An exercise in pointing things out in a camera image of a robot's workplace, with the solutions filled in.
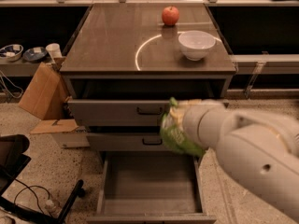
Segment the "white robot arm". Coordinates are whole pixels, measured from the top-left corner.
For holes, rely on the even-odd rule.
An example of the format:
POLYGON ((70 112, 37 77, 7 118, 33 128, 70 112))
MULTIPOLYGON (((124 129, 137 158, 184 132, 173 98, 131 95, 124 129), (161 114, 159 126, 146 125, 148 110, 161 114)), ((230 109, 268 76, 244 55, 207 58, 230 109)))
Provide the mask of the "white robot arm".
POLYGON ((291 116, 228 110, 204 101, 184 114, 186 135, 215 151, 220 167, 234 181, 299 222, 299 122, 291 116))

